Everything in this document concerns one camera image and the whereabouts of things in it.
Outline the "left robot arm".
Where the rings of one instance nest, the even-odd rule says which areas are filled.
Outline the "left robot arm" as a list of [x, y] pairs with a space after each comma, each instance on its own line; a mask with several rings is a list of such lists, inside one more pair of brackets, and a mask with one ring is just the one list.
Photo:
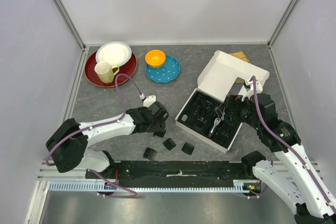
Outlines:
[[167, 109], [155, 101], [150, 106], [128, 109], [105, 120], [78, 123], [74, 118], [67, 119], [46, 142], [49, 151], [46, 165], [55, 166], [59, 173], [75, 168], [93, 169], [103, 178], [111, 178], [115, 173], [111, 155], [90, 147], [114, 137], [138, 133], [163, 137], [168, 117]]

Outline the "black comb attachment with brush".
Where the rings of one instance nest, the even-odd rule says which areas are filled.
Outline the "black comb attachment with brush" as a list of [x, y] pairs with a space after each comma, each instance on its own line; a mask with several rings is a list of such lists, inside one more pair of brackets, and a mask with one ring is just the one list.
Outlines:
[[153, 136], [163, 138], [166, 134], [166, 130], [159, 130], [153, 133]]

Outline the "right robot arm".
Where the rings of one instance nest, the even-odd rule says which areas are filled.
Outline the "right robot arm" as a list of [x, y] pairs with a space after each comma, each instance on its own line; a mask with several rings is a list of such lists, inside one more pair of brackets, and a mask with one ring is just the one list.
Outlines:
[[292, 181], [276, 171], [259, 151], [241, 159], [241, 174], [266, 184], [290, 208], [296, 223], [335, 223], [335, 196], [308, 159], [297, 132], [278, 119], [271, 97], [262, 93], [251, 98], [228, 95], [222, 107], [225, 119], [246, 123], [256, 130], [260, 141], [281, 161]]

